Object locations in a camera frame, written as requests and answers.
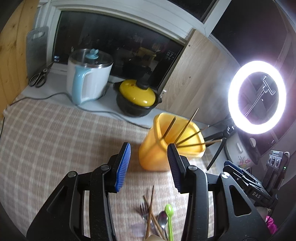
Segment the gray cutting board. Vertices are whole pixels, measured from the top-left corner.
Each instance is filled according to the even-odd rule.
[[[26,59],[28,79],[46,68],[48,27],[36,28],[27,34]]]

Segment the plaid tablecloth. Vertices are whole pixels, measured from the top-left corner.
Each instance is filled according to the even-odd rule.
[[[125,183],[118,194],[110,194],[118,240],[142,240],[131,232],[131,225],[143,222],[137,210],[143,202],[142,195],[151,193],[153,184],[154,213],[171,203],[175,210],[174,237],[181,239],[188,195],[177,192],[170,172],[147,172],[141,168],[138,149],[148,130],[76,108],[29,99],[8,107],[4,116],[0,139],[0,202],[23,234],[69,171],[91,172],[117,154],[123,142],[129,142],[132,152]],[[205,170],[211,158],[206,150],[201,159],[190,162]],[[210,171],[216,173],[215,166]],[[86,234],[89,234],[87,202],[84,212]],[[212,230],[213,209],[210,209]]]

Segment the chopstick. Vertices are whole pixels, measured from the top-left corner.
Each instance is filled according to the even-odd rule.
[[[145,195],[143,195],[143,199],[144,199],[144,202],[145,204],[147,205],[148,208],[150,208],[149,204],[148,204],[148,201],[147,201],[147,198],[145,197]],[[152,220],[154,222],[154,225],[157,227],[156,231],[158,232],[159,236],[163,239],[163,240],[166,240],[165,238],[165,235],[162,231],[162,228],[161,226],[159,225],[159,223],[157,222],[157,219],[156,217],[154,216],[154,214],[152,213]]]
[[[162,140],[162,139],[165,139],[165,137],[168,135],[168,133],[169,133],[170,129],[172,128],[173,124],[175,123],[176,119],[177,119],[177,117],[175,116],[175,117],[173,118],[173,120],[171,121],[170,125],[168,126],[167,130],[165,131],[165,133],[164,133],[163,136],[161,137],[161,140]]]
[[[182,147],[191,147],[191,146],[199,146],[199,145],[208,145],[208,144],[214,144],[216,142],[221,142],[222,139],[219,139],[219,140],[214,140],[214,141],[209,141],[209,142],[205,142],[205,143],[197,143],[197,144],[191,144],[191,145],[185,145],[185,146],[178,146],[178,148],[182,148]]]
[[[197,110],[194,112],[194,114],[193,114],[192,117],[189,119],[189,121],[187,122],[187,124],[184,126],[183,130],[181,131],[181,133],[178,135],[178,137],[177,137],[176,140],[174,141],[174,144],[176,144],[177,141],[180,139],[181,135],[183,135],[184,131],[186,130],[186,128],[189,126],[190,122],[193,120],[194,116],[196,115],[198,109],[199,109],[199,108],[197,108]]]
[[[207,129],[207,128],[209,128],[209,125],[207,125],[207,127],[205,127],[204,129],[201,129],[201,130],[199,130],[198,132],[195,132],[193,135],[187,137],[186,139],[184,139],[184,140],[178,142],[178,143],[176,144],[176,147],[178,147],[180,144],[184,143],[185,141],[189,140],[190,138],[194,137],[195,135],[199,134],[200,132],[204,131],[204,130]]]
[[[149,207],[149,214],[148,214],[148,220],[147,220],[147,229],[146,229],[145,239],[147,239],[149,237],[150,222],[151,222],[151,215],[152,215],[153,195],[154,195],[154,185],[152,186],[152,193],[151,193],[151,200],[150,200],[150,207]]]

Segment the green plastic spoon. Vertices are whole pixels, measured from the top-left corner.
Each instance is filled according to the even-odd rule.
[[[168,216],[168,231],[169,231],[169,234],[170,234],[170,241],[174,241],[174,238],[173,238],[173,226],[172,226],[172,216],[174,214],[174,210],[173,210],[173,207],[170,204],[167,204],[165,206],[165,213]]]

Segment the white window frame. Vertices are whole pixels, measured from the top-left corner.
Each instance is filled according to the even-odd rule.
[[[168,0],[40,0],[35,28],[48,26],[47,62],[52,60],[53,44],[61,11],[86,11],[126,19],[185,44],[192,29],[211,41],[214,27],[231,0],[217,0],[203,22]],[[223,49],[220,43],[216,46]]]

